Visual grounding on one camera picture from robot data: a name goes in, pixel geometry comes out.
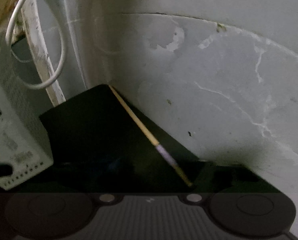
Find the white perforated utensil basket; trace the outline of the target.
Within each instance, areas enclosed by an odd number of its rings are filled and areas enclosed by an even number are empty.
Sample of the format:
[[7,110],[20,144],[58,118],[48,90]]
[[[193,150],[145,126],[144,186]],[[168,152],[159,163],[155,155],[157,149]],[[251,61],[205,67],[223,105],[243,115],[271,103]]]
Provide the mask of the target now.
[[48,135],[12,70],[9,48],[0,43],[0,187],[12,189],[53,165]]

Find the purple banded bamboo chopstick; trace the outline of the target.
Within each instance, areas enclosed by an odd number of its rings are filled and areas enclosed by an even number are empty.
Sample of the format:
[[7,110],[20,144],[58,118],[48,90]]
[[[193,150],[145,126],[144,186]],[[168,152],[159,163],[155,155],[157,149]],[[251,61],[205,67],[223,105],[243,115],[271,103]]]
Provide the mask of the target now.
[[186,183],[186,185],[191,186],[192,183],[188,180],[182,169],[179,167],[175,159],[167,152],[167,150],[163,147],[163,145],[157,140],[157,138],[150,132],[150,130],[142,123],[142,121],[136,116],[136,114],[131,110],[131,108],[127,105],[127,103],[122,99],[122,97],[116,92],[114,87],[109,85],[110,90],[120,102],[122,107],[126,110],[132,120],[136,123],[139,129],[141,129],[142,133],[146,136],[146,138],[150,141],[150,143],[154,146],[154,148],[159,152],[159,154],[165,159],[165,161],[173,167],[173,169],[177,172],[180,178]]

